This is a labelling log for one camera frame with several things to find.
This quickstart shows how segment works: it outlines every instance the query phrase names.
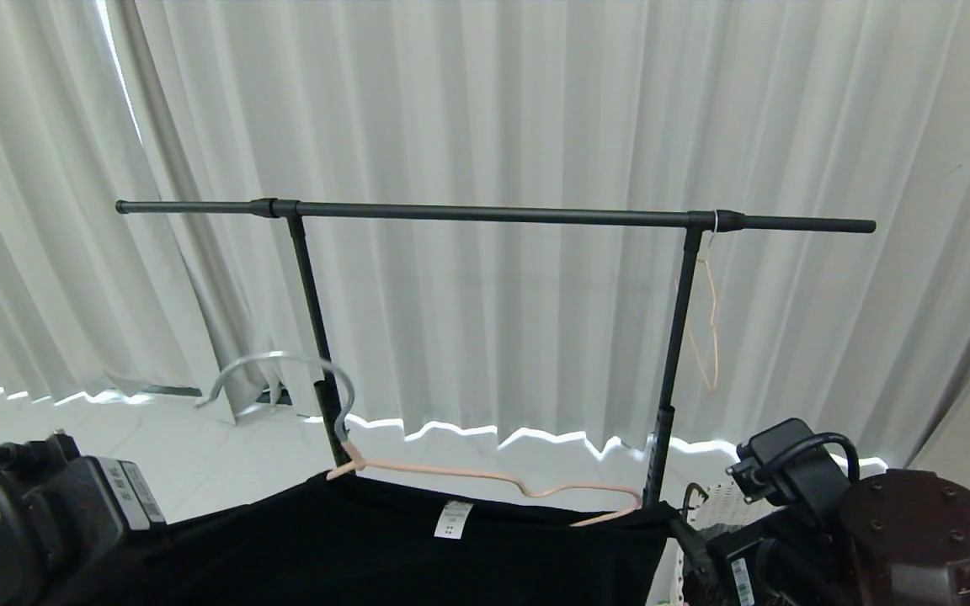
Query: laundry basket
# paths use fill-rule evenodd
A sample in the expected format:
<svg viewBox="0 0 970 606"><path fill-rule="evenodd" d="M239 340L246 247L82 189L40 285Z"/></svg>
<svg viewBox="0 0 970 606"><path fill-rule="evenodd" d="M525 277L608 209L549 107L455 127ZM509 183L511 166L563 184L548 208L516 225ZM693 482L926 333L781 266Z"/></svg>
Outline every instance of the laundry basket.
<svg viewBox="0 0 970 606"><path fill-rule="evenodd" d="M732 480L707 488L708 498L703 502L689 503L688 522L696 530L709 529L717 524L727 526L746 526L764 518L776 509L765 500L747 505L743 502L743 491ZM684 551L676 550L676 571L674 572L673 593L671 603L684 605ZM738 603L735 596L723 601L710 603L690 603L690 606L732 606Z"/></svg>

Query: horizontal metal bar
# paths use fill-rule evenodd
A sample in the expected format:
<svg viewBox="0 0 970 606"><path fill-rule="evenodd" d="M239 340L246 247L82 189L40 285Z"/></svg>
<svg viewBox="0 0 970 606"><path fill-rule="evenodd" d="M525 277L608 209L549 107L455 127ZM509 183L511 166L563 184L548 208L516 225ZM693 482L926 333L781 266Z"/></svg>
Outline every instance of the horizontal metal bar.
<svg viewBox="0 0 970 606"><path fill-rule="evenodd" d="M785 230L871 233L874 221L807 217L748 217L734 210L579 210L578 208L522 208L438 206L416 204L345 204L299 202L292 199L255 199L251 202L125 202L115 208L127 212L215 212L258 217L342 217L358 219L417 219L490 221L504 223L582 224L582 226L694 227L704 231Z"/></svg>

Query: clothing tag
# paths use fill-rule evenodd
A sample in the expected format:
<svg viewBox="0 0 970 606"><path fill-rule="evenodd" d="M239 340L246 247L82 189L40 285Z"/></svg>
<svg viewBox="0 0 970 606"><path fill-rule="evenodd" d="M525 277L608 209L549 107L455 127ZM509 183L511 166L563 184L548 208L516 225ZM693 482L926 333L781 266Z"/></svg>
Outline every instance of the clothing tag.
<svg viewBox="0 0 970 606"><path fill-rule="evenodd" d="M111 494L115 495L115 500L119 502L119 508L126 517L126 522L134 530L150 529L152 523L145 515L145 508L137 498L137 492L131 486L130 480L126 478L126 472L122 469L122 464L113 458L94 457L99 461L100 467L104 468L104 476L110 484Z"/></svg>
<svg viewBox="0 0 970 606"><path fill-rule="evenodd" d="M732 560L732 579L736 582L739 606L754 606L754 589L751 589L751 576L747 574L747 561L743 557Z"/></svg>
<svg viewBox="0 0 970 606"><path fill-rule="evenodd" d="M137 492L137 500L141 503L142 509L145 509L145 515L153 522L166 522L167 519L163 517L162 511L159 511L159 506L155 503L152 491L147 487L145 476L141 475L141 468L131 460L120 460L119 463L126 472L126 478L130 479L134 492Z"/></svg>
<svg viewBox="0 0 970 606"><path fill-rule="evenodd" d="M440 513L440 521L436 522L436 532L434 537L443 540L458 540L462 538L462 527L466 526L466 517L470 515L472 502L458 502L450 500Z"/></svg>

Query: hanger on rack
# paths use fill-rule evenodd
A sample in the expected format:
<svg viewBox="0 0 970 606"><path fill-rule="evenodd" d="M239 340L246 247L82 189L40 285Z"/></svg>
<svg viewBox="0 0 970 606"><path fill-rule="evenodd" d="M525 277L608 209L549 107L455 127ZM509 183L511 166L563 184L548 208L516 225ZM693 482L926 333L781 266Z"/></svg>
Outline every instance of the hanger on rack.
<svg viewBox="0 0 970 606"><path fill-rule="evenodd" d="M435 467L435 465L407 465L396 463L396 461L391 460L373 460L373 458L365 458L361 455L361 452L358 451L357 446L354 446L354 444L350 442L350 437L348 436L346 429L347 415L350 414L350 409L354 406L354 382L342 368L339 368L339 366L333 362L315 356L307 356L307 354L304 353L281 352L280 350L276 350L276 352L253 353L249 354L249 356L238 358L238 360L232 361L220 372L219 376L216 377L216 382L212 384L212 388L208 392L208 396L201 396L199 399L197 399L194 407L196 407L196 409L200 409L200 407L208 406L208 404L215 401L216 397L220 394L220 390L223 388L223 383L227 380L227 376L230 376L235 369L238 369L245 364L253 364L253 362L271 359L288 359L304 362L304 364L316 365L316 367L326 369L327 371L330 371L332 375L338 377L346 388L346 402L342 405L342 409L339 410L338 418L335 419L334 432L335 436L338 437L339 443L343 445L343 449L346 449L347 454L350 456L350 463L340 465L339 467L329 471L329 481L334 480L339 476L345 476L347 473L353 471L361 471L366 467L374 467L377 469L406 471L409 473L429 473L429 475L434 476L461 476L461 478L485 478L489 480L501 480L502 482L514 484L519 488L520 492L523 492L524 495L531 498L546 497L556 494L556 492L571 490L571 488L589 488L589 490L596 491L626 492L626 494L631 495L635 500L635 505L632 507L620 511L613 511L613 513L597 515L597 517L589 518L589 520L581 520L571 524L572 526L586 526L595 524L597 522L604 522L605 520L613 520L613 518L619 518L622 517L622 515L627 515L628 513L631 513L642 506L642 495L640 495L639 491L632 490L632 488L628 488L626 486L615 486L615 484L600 484L596 482L570 483L562 484L561 486L556 486L543 492L533 492L529 490L522 480L515 478L515 476L509 476L507 473L478 471L474 469L462 469L457 467Z"/></svg>

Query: white curtain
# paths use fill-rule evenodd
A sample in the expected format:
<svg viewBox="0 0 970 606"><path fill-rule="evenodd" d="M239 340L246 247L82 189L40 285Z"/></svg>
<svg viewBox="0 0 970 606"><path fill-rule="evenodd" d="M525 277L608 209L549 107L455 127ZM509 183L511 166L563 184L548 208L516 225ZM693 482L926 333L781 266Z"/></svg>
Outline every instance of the white curtain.
<svg viewBox="0 0 970 606"><path fill-rule="evenodd" d="M219 372L95 3L0 3L0 387L31 400ZM217 417L230 419L226 402Z"/></svg>
<svg viewBox="0 0 970 606"><path fill-rule="evenodd" d="M164 199L877 219L715 239L720 388L686 343L678 436L796 415L902 464L970 372L970 3L115 3L111 23ZM218 258L200 298L236 301L237 346L312 348L285 224L203 224L176 235L191 268ZM677 231L307 229L362 417L644 444ZM700 275L705 358L709 307Z"/></svg>

